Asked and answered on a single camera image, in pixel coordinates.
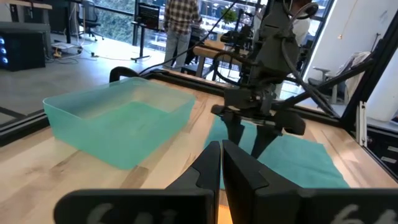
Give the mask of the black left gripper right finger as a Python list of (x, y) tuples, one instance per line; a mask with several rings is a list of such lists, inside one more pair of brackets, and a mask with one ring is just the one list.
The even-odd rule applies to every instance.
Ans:
[(398, 189), (305, 189), (224, 140), (233, 224), (398, 224)]

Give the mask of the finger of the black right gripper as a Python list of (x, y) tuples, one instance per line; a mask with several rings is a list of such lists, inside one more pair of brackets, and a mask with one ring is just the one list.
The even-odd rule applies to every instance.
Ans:
[(222, 120), (227, 128), (228, 139), (238, 145), (245, 129), (241, 124), (241, 118), (236, 115), (224, 115)]
[(282, 135), (282, 129), (272, 126), (256, 126), (257, 134), (252, 148), (252, 157), (258, 159), (266, 147), (278, 136)]

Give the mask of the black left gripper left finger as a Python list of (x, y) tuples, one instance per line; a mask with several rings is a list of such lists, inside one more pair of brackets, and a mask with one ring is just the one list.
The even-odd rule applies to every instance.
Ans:
[(82, 189), (64, 195), (56, 224), (216, 224), (221, 146), (207, 145), (165, 189)]

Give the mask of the teal microfiber towel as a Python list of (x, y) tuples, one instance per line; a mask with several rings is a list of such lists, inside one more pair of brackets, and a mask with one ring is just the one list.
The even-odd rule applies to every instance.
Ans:
[[(251, 156), (256, 126), (245, 127), (239, 147)], [(206, 143), (228, 139), (224, 122), (215, 118)], [(322, 144), (284, 134), (273, 140), (257, 159), (274, 172), (305, 188), (350, 188)]]

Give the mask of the teal translucent plastic basket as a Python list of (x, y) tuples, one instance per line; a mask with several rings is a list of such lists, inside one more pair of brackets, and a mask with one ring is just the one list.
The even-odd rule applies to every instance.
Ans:
[(191, 93), (125, 78), (43, 100), (53, 135), (112, 166), (132, 169), (188, 123)]

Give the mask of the wooden workbench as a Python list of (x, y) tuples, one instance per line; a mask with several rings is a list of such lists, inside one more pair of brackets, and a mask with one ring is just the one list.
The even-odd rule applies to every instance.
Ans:
[[(221, 51), (234, 52), (234, 48), (220, 40), (205, 40), (204, 44), (200, 44), (193, 48), (193, 53), (198, 56), (198, 66), (195, 76), (198, 78), (206, 78), (210, 72), (205, 71), (206, 58), (214, 59), (215, 55)], [(239, 50), (239, 54), (246, 56), (249, 52), (247, 50)], [(241, 65), (241, 62), (229, 55), (222, 55), (218, 59), (221, 62), (227, 62), (233, 65)]]

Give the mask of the light draped cloth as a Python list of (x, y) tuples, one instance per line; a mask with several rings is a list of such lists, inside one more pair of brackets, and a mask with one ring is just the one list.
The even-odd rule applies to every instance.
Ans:
[[(338, 76), (343, 73), (350, 72), (352, 70), (356, 70), (359, 65), (362, 65), (363, 63), (365, 63), (369, 60), (370, 55), (371, 55), (371, 52), (369, 52), (369, 51), (354, 53), (348, 59), (348, 61), (340, 67), (340, 69), (337, 71), (336, 75)], [(343, 82), (343, 86), (344, 86), (343, 93), (347, 93), (349, 98), (351, 98), (353, 96), (363, 75), (364, 75), (364, 72), (359, 72), (355, 76), (353, 76)]]

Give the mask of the person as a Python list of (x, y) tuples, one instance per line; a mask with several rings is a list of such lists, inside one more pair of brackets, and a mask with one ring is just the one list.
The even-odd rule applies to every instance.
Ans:
[(164, 30), (167, 34), (164, 68), (181, 71), (185, 63), (192, 25), (200, 25), (198, 0), (167, 0)]
[[(312, 0), (292, 0), (292, 5), (290, 11), (292, 14), (296, 14), (302, 7), (306, 4), (310, 3)], [(293, 33), (295, 34), (295, 40), (298, 46), (301, 46), (303, 41), (305, 40), (308, 30), (310, 28), (310, 18), (306, 19), (297, 19), (293, 23)]]

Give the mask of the small green potted plant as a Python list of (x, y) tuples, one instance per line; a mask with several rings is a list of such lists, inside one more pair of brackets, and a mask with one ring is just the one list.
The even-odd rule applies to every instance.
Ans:
[(238, 16), (237, 16), (236, 12), (233, 11), (232, 9), (227, 9), (227, 8), (224, 8), (221, 11), (221, 16), (222, 16), (222, 21), (225, 24), (234, 23), (238, 19)]

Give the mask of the black standing desk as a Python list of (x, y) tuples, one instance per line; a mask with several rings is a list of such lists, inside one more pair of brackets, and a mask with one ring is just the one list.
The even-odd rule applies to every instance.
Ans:
[(159, 29), (159, 16), (160, 7), (148, 4), (145, 2), (136, 2), (134, 20), (131, 22), (134, 28), (141, 28), (140, 42), (139, 42), (139, 56), (131, 58), (131, 60), (137, 62), (140, 59), (148, 58), (144, 56), (144, 38), (146, 29), (153, 31), (160, 31)]

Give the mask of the black office chair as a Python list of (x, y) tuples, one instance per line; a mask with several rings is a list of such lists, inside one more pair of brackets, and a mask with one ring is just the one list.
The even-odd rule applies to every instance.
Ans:
[(89, 37), (93, 37), (94, 41), (97, 42), (97, 36), (100, 36), (102, 39), (104, 39), (104, 37), (93, 31), (94, 28), (101, 25), (98, 22), (98, 14), (95, 6), (96, 5), (92, 0), (81, 0), (77, 10), (77, 22), (78, 25), (83, 28), (82, 31), (78, 32), (78, 36), (81, 37), (83, 34), (88, 34)]

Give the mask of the black computer tower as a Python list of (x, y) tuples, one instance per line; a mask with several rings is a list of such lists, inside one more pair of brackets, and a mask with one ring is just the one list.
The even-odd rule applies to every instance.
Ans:
[(0, 68), (17, 72), (45, 67), (43, 34), (0, 29)]

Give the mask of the wooden top desk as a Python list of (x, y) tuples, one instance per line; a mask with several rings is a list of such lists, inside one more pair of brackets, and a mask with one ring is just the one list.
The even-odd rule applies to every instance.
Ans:
[(33, 1), (20, 1), (20, 0), (0, 0), (1, 4), (13, 4), (17, 6), (29, 7), (31, 9), (38, 8), (42, 9), (43, 12), (43, 23), (26, 23), (26, 22), (0, 22), (0, 29), (25, 29), (39, 32), (50, 32), (50, 22), (48, 11), (52, 10), (53, 7), (49, 4), (37, 3)]

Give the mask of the white metal bracket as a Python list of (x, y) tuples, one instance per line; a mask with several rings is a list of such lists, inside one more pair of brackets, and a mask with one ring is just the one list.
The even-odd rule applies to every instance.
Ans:
[(366, 102), (363, 101), (356, 110), (356, 141), (360, 146), (368, 146)]

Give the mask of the black aluminium frame post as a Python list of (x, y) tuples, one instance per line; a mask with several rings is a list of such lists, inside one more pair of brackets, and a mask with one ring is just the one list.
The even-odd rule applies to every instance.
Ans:
[(360, 72), (364, 73), (342, 117), (332, 118), (327, 114), (321, 114), (320, 112), (316, 111), (311, 112), (308, 109), (298, 108), (296, 104), (309, 98), (310, 95), (308, 93), (301, 93), (283, 101), (285, 107), (298, 113), (305, 119), (343, 128), (347, 131), (352, 131), (354, 129), (356, 107), (358, 103), (360, 101), (367, 101), (369, 99), (373, 89), (376, 87), (397, 48), (398, 23), (393, 22), (387, 29), (384, 37), (379, 40), (375, 51), (370, 55), (370, 59), (368, 59), (368, 61), (359, 64), (353, 70), (332, 78), (318, 87), (319, 90), (329, 88), (347, 80), (348, 78), (352, 78), (354, 75), (357, 75)]

